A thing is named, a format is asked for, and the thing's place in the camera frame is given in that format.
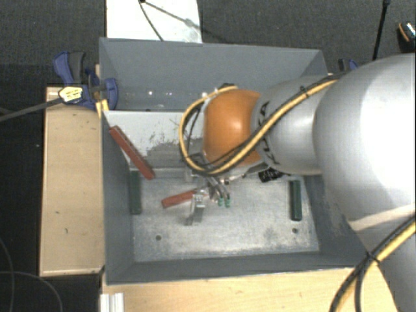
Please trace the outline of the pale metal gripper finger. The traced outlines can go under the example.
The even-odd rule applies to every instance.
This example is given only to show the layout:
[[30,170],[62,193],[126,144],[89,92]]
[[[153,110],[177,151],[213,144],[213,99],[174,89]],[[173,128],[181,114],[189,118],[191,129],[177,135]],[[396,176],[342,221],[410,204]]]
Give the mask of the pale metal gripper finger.
[[196,203],[195,203],[195,222],[201,223],[203,218],[203,213],[205,210],[205,202],[202,195],[196,196]]
[[195,217],[196,210],[199,204],[199,199],[200,199],[200,196],[198,194],[193,195],[191,199],[191,204],[190,204],[190,213],[185,219],[186,226],[191,226],[194,222],[194,217]]

